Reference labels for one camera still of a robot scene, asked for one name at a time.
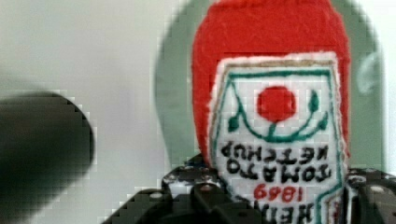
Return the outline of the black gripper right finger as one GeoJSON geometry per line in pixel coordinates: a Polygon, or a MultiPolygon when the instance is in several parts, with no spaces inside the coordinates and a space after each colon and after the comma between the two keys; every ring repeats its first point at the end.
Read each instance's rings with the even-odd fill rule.
{"type": "Polygon", "coordinates": [[[374,168],[350,169],[342,224],[396,224],[396,177],[374,168]]]}

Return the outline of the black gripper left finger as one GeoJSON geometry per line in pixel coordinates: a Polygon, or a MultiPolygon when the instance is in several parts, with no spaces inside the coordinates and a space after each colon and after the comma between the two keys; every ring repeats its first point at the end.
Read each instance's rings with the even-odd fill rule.
{"type": "Polygon", "coordinates": [[[260,212],[235,202],[217,171],[197,155],[172,170],[158,189],[143,189],[102,224],[263,224],[260,212]]]}

